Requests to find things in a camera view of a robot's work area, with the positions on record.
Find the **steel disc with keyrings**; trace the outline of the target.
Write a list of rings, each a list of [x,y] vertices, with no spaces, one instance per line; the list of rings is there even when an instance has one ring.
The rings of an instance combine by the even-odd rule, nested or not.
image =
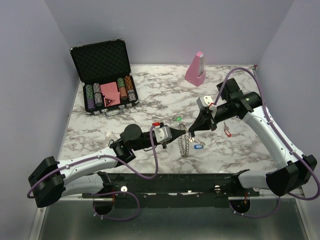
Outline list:
[[[182,158],[187,158],[189,156],[189,149],[190,149],[190,134],[187,130],[187,127],[183,123],[179,123],[178,129],[185,131],[183,135],[178,137],[178,146],[179,146],[180,156]]]

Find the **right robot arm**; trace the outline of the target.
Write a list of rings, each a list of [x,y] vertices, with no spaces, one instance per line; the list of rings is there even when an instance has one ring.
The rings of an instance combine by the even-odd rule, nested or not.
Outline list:
[[[217,88],[223,88],[221,98],[226,102],[215,106],[211,96],[199,97],[196,101],[199,114],[188,129],[190,135],[193,137],[196,131],[214,131],[218,123],[237,117],[259,137],[276,166],[276,170],[271,172],[241,171],[230,183],[230,191],[241,196],[250,188],[260,188],[282,197],[306,184],[311,178],[311,171],[317,166],[316,158],[305,155],[282,130],[273,129],[277,124],[269,110],[263,108],[259,94],[243,93],[234,78],[228,79],[226,84],[218,84]]]

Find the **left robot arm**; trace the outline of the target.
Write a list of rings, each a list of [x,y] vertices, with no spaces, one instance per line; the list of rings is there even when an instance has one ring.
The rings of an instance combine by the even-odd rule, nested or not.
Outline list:
[[[63,195],[77,194],[74,181],[105,169],[126,166],[132,172],[147,179],[128,163],[135,159],[135,151],[156,146],[166,147],[186,130],[171,128],[163,123],[154,123],[148,132],[143,132],[137,124],[128,125],[120,138],[106,148],[95,153],[67,160],[46,157],[28,177],[30,190],[28,199],[34,199],[38,208],[50,206]]]

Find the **green tag key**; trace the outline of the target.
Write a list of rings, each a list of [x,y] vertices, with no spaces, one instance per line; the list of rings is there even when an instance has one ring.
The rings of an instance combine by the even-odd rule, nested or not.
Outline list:
[[[174,121],[174,122],[180,122],[181,120],[182,120],[182,118],[181,118],[180,116],[173,118],[173,121]]]

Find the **silver key by blue tag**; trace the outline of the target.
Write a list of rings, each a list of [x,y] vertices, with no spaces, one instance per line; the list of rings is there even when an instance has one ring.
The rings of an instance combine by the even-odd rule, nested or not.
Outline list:
[[[202,147],[204,147],[206,144],[201,141],[199,138],[196,140],[198,144],[200,144]]]

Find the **red key tag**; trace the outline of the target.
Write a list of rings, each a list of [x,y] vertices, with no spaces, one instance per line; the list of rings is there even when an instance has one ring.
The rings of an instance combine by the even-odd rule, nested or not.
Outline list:
[[[228,138],[230,138],[232,136],[229,127],[227,126],[226,122],[223,122],[223,130],[224,133],[227,135]]]

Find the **blue key tag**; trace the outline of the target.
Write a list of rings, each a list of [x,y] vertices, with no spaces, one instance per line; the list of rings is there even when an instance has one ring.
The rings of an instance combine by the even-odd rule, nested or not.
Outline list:
[[[193,146],[193,148],[194,148],[195,150],[200,150],[200,149],[203,149],[204,146],[201,145],[201,144],[195,144],[195,145]]]

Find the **pink metronome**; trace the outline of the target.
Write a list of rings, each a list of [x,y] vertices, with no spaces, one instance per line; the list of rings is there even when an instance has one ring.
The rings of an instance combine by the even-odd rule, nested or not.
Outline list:
[[[198,51],[188,67],[184,79],[192,85],[199,87],[206,79],[204,54]]]

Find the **black poker chip case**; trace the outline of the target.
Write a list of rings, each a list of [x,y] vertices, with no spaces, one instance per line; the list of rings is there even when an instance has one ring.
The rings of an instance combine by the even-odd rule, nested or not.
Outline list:
[[[122,113],[139,103],[124,39],[78,45],[70,54],[82,82],[87,115]]]

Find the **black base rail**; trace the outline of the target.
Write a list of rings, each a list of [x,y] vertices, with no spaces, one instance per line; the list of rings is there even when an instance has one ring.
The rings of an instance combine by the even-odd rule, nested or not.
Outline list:
[[[235,173],[159,174],[147,180],[132,173],[98,172],[65,186],[61,197],[77,195],[103,210],[141,208],[227,208],[230,200],[258,197],[245,189]]]

